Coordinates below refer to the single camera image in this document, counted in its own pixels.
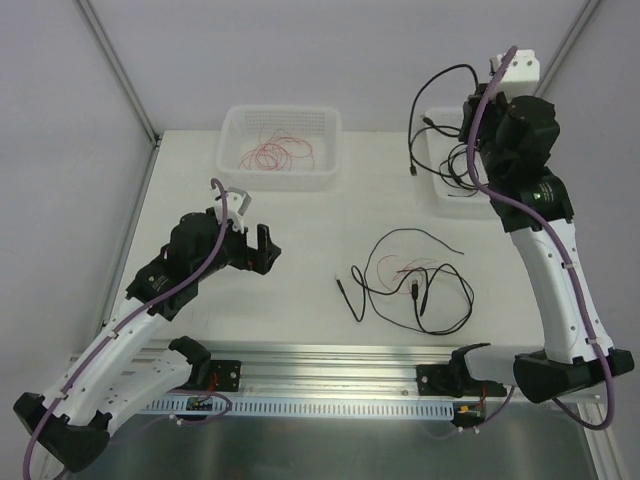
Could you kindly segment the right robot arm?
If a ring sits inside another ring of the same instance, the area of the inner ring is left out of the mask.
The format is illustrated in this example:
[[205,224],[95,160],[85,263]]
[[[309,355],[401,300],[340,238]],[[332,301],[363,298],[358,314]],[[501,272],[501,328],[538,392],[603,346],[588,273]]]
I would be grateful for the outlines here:
[[486,174],[483,193],[525,265],[542,322],[540,347],[489,343],[456,351],[450,386],[469,395],[484,380],[510,384],[539,404],[588,389],[635,367],[606,333],[580,269],[574,211],[548,167],[560,133],[552,103],[531,95],[488,95],[477,86],[463,105],[460,141]]

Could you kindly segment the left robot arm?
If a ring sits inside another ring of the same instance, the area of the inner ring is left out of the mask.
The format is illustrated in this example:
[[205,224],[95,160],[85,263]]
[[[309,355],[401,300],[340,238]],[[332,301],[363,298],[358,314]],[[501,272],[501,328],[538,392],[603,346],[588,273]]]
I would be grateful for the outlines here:
[[230,266],[267,274],[281,249],[265,224],[256,227],[257,245],[238,214],[184,215],[167,244],[142,267],[126,289],[118,314],[69,370],[43,393],[23,393],[16,416],[30,435],[22,475],[31,476],[36,446],[42,446],[68,472],[79,472],[106,449],[115,432],[148,403],[174,389],[213,391],[211,355],[182,336],[146,371],[119,382],[124,367],[161,328],[199,293],[199,284]]

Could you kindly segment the black cable gold plug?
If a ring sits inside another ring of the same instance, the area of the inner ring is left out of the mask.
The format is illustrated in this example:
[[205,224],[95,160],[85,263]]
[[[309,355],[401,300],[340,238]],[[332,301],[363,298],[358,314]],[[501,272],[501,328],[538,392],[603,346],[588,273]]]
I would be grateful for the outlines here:
[[478,188],[471,180],[466,153],[467,146],[462,143],[450,150],[444,161],[445,180],[453,189],[462,191],[467,196],[472,196],[478,192]]

